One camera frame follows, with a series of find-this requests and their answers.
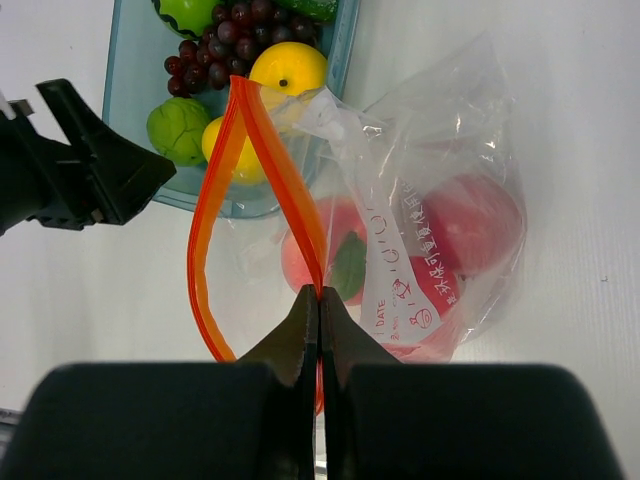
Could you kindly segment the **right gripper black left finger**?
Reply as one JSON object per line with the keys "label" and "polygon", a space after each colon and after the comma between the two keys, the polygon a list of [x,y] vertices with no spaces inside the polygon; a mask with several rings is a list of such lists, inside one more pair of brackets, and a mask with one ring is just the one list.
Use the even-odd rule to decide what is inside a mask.
{"label": "right gripper black left finger", "polygon": [[310,479],[318,303],[234,362],[76,363],[35,388],[5,479]]}

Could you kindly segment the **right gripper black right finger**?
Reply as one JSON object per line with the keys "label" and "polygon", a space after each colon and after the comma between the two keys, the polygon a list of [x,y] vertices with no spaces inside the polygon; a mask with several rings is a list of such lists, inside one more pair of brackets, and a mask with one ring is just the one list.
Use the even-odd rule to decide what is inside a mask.
{"label": "right gripper black right finger", "polygon": [[326,289],[319,306],[332,479],[620,479],[595,405],[540,364],[403,364]]}

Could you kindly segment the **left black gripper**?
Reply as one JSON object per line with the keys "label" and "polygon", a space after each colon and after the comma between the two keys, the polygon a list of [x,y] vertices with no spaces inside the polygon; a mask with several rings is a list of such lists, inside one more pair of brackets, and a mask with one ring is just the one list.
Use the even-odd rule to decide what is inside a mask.
{"label": "left black gripper", "polygon": [[1,232],[23,221],[80,231],[124,225],[176,174],[175,165],[117,134],[67,79],[36,85],[70,146],[41,136],[24,100],[1,99]]}

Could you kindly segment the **green guava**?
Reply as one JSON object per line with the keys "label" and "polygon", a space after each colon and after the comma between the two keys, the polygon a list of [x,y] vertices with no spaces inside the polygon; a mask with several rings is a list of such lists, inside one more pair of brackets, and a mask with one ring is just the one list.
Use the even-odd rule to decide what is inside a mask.
{"label": "green guava", "polygon": [[192,98],[174,97],[154,108],[146,121],[153,148],[179,167],[205,161],[201,140],[211,121],[208,110]]}

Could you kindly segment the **pink peach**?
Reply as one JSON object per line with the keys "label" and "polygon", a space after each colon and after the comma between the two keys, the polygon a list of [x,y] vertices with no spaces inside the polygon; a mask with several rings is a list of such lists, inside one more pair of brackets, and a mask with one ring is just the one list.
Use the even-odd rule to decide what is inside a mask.
{"label": "pink peach", "polygon": [[[325,284],[339,294],[347,306],[362,302],[366,275],[367,229],[354,202],[346,196],[324,197],[317,207],[328,238]],[[312,279],[291,231],[284,236],[281,266],[289,287],[297,293]]]}

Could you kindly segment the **clear zip top bag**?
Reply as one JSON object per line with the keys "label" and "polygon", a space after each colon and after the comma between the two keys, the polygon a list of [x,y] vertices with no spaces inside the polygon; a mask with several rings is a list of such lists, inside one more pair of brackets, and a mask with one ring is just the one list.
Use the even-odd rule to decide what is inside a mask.
{"label": "clear zip top bag", "polygon": [[[350,198],[367,229],[366,275],[360,305],[345,305],[329,288],[356,324],[392,354],[387,346],[408,312],[394,285],[408,291],[416,285],[410,258],[446,265],[423,200],[460,174],[496,181],[524,220],[517,246],[488,271],[463,276],[446,265],[461,293],[456,348],[494,318],[512,288],[527,220],[511,149],[513,100],[489,35],[412,75],[364,111],[322,88],[290,129],[265,136],[255,130],[246,104],[248,80],[232,80],[187,249],[189,300],[214,359],[238,360],[276,328],[304,287],[329,287],[329,235],[317,203],[334,196]],[[263,183],[277,200],[276,212],[250,219],[219,216],[232,184]],[[297,293],[281,266],[288,231],[312,279]]]}

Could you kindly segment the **red apple front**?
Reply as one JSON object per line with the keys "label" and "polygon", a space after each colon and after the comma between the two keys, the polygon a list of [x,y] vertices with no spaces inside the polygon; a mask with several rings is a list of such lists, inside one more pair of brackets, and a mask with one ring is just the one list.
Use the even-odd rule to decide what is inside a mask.
{"label": "red apple front", "polygon": [[451,177],[425,196],[423,206],[444,263],[459,275],[493,268],[524,233],[515,200],[486,175]]}

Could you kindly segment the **red apple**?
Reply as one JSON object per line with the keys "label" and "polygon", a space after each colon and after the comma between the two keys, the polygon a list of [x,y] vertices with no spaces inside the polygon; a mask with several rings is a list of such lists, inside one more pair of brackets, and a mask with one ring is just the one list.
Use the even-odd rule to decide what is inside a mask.
{"label": "red apple", "polygon": [[444,263],[459,275],[493,268],[524,233],[515,200],[486,175],[451,177],[425,196],[423,206]]}
{"label": "red apple", "polygon": [[446,362],[460,337],[458,280],[437,259],[412,256],[410,263],[416,285],[410,291],[399,282],[394,285],[396,298],[406,302],[408,312],[400,317],[387,348],[407,363]]}

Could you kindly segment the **green cucumber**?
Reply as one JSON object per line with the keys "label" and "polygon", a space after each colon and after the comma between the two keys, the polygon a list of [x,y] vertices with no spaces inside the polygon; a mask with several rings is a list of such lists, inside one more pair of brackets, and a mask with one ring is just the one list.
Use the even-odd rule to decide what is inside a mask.
{"label": "green cucumber", "polygon": [[332,22],[339,6],[338,0],[276,0],[276,3],[319,23]]}

